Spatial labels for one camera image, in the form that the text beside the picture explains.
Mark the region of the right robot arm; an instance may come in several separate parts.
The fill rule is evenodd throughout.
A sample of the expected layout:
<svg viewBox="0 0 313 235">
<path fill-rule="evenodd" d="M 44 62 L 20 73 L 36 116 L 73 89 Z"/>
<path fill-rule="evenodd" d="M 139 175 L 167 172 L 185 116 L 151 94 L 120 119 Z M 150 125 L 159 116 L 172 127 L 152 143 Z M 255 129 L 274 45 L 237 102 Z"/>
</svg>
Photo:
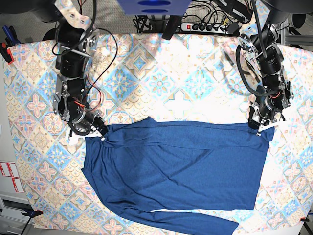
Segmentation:
<svg viewBox="0 0 313 235">
<path fill-rule="evenodd" d="M 53 111 L 70 127 L 69 138 L 99 137 L 108 131 L 97 107 L 88 103 L 88 93 L 95 88 L 89 81 L 99 29 L 95 27 L 97 2 L 92 2 L 92 17 L 83 15 L 70 0 L 36 0 L 34 14 L 41 21 L 58 22 L 52 53 L 59 70 L 53 95 Z"/>
</svg>

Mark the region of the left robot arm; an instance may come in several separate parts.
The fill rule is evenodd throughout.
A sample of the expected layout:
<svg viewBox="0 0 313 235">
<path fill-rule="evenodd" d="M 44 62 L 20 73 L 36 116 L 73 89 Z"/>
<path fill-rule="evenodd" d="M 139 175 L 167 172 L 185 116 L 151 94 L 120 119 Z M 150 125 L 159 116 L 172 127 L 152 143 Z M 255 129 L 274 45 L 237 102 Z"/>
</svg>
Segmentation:
<svg viewBox="0 0 313 235">
<path fill-rule="evenodd" d="M 251 5 L 252 17 L 249 24 L 240 30 L 235 58 L 244 86 L 255 96 L 255 101 L 249 105 L 248 125 L 259 136 L 262 131 L 286 120 L 281 114 L 291 106 L 294 95 L 282 64 L 284 57 L 276 43 L 278 31 L 268 20 L 270 9 L 260 0 L 251 1 Z M 256 89 L 249 85 L 245 77 L 241 56 L 260 77 Z"/>
</svg>

